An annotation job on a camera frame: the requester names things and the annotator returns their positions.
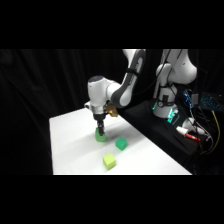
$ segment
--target cable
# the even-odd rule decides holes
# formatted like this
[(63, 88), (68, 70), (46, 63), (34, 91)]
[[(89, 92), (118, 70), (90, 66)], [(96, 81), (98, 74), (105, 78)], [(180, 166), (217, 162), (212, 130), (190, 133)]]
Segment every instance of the cable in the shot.
[(163, 63), (163, 66), (162, 66), (162, 68), (161, 68), (159, 74), (157, 75), (157, 77), (155, 78), (155, 80), (151, 83), (151, 85), (150, 85), (149, 87), (147, 87), (145, 90), (143, 90), (143, 91), (141, 91), (141, 92), (139, 92), (139, 93), (135, 93), (135, 94), (133, 94), (133, 96), (137, 96), (137, 95), (139, 95), (139, 94), (142, 94), (142, 93), (146, 92), (147, 90), (149, 90), (149, 89), (155, 84), (155, 82), (158, 80), (158, 78), (159, 78), (159, 76), (160, 76), (160, 74), (161, 74), (161, 72), (162, 72), (162, 70), (163, 70), (163, 68), (164, 68), (164, 66), (165, 66), (165, 64), (166, 64), (166, 60), (167, 60), (167, 58), (168, 58), (169, 55), (170, 55), (170, 51), (171, 51), (171, 49), (169, 50), (169, 52), (168, 52), (168, 54), (167, 54), (167, 56), (166, 56), (166, 59), (165, 59), (165, 61), (164, 61), (164, 63)]
[(171, 91), (173, 92), (173, 95), (174, 95), (175, 98), (177, 99), (177, 101), (178, 101), (178, 103), (179, 103), (179, 105), (180, 105), (180, 108), (181, 108), (182, 111), (184, 112), (185, 116), (188, 118), (188, 120), (190, 121), (190, 123), (191, 123), (191, 125), (193, 126), (193, 128), (195, 129), (195, 131), (198, 132), (198, 131), (197, 131), (197, 128), (194, 127), (194, 125), (192, 124), (192, 122), (191, 122), (191, 120), (189, 119), (188, 115), (186, 114), (184, 108), (181, 106), (181, 104), (180, 104), (180, 102), (179, 102), (179, 100), (178, 100), (178, 98), (177, 98), (177, 95), (175, 94), (175, 92), (173, 91), (173, 89), (172, 89), (170, 86), (168, 86), (168, 87), (169, 87), (169, 88), (171, 89)]
[[(194, 118), (191, 108), (190, 108), (190, 113), (191, 113), (192, 118)], [(212, 149), (213, 145), (214, 145), (214, 141), (213, 141), (213, 138), (212, 138), (211, 134), (210, 134), (208, 131), (206, 131), (206, 130), (205, 130), (205, 129), (204, 129), (204, 128), (197, 122), (197, 121), (196, 121), (196, 124), (197, 124), (202, 130), (205, 131), (205, 133), (208, 135), (208, 137), (210, 137), (209, 139), (211, 139), (211, 141), (212, 141), (212, 145), (211, 145), (211, 147), (208, 149), (208, 151), (210, 151), (210, 150)]]
[(213, 116), (214, 116), (214, 118), (215, 118), (215, 121), (216, 121), (216, 124), (217, 124), (217, 128), (218, 128), (218, 139), (217, 139), (217, 142), (216, 142), (216, 144), (215, 144), (215, 146), (214, 146), (214, 148), (211, 150), (211, 152), (209, 152), (207, 155), (210, 155), (215, 149), (216, 149), (216, 147), (217, 147), (217, 145), (218, 145), (218, 143), (219, 143), (219, 140), (220, 140), (220, 136), (221, 136), (221, 131), (220, 131), (220, 127), (219, 127), (219, 122), (218, 122), (218, 120), (217, 120), (217, 118), (216, 118), (216, 115), (215, 115), (215, 112), (214, 111), (212, 111), (212, 113), (213, 113)]

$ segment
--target yellow-green cube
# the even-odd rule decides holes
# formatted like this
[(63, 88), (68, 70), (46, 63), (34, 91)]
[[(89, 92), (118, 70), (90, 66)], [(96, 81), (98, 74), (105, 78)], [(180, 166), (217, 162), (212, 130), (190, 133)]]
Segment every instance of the yellow-green cube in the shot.
[(103, 163), (106, 166), (107, 170), (110, 170), (116, 166), (116, 159), (112, 153), (107, 154), (103, 157)]

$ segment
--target green cube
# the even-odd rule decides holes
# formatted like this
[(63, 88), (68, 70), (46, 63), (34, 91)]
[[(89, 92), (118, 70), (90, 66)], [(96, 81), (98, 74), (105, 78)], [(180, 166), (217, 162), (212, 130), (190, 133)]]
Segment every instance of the green cube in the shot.
[(116, 166), (116, 159), (112, 153), (107, 154), (103, 157), (103, 163), (106, 166), (107, 170), (110, 170)]
[(96, 129), (96, 132), (95, 132), (95, 139), (97, 142), (106, 142), (107, 141), (107, 136), (104, 135), (103, 136), (100, 136), (100, 133), (99, 133), (99, 128)]
[(117, 139), (116, 141), (116, 147), (119, 148), (121, 151), (123, 151), (128, 145), (128, 141), (122, 137)]

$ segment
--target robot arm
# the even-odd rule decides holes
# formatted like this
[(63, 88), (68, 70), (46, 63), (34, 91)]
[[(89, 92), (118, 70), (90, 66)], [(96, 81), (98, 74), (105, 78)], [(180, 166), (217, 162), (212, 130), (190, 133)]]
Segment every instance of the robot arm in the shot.
[(88, 81), (90, 102), (85, 107), (93, 112), (101, 136), (104, 134), (107, 101), (111, 101), (116, 108), (126, 107), (131, 102), (132, 92), (145, 63), (145, 49), (123, 49), (123, 52), (128, 59), (128, 69), (121, 85), (103, 76), (95, 76)]
[[(168, 49), (164, 50), (164, 56), (168, 56)], [(154, 114), (160, 118), (170, 118), (169, 114), (174, 107), (177, 89), (173, 83), (189, 84), (197, 76), (197, 68), (191, 63), (188, 56), (188, 49), (172, 49), (167, 58), (167, 64), (160, 65), (157, 75), (162, 69), (155, 88), (154, 97), (159, 97)]]

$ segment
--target white tabletop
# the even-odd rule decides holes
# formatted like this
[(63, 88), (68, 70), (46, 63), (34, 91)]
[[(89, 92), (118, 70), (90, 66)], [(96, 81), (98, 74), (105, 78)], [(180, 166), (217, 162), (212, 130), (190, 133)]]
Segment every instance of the white tabletop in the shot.
[[(54, 175), (191, 175), (122, 117), (107, 116), (107, 142), (95, 140), (97, 122), (88, 109), (50, 119)], [(115, 141), (128, 146), (120, 151)], [(116, 167), (107, 171), (103, 156), (112, 153)]]

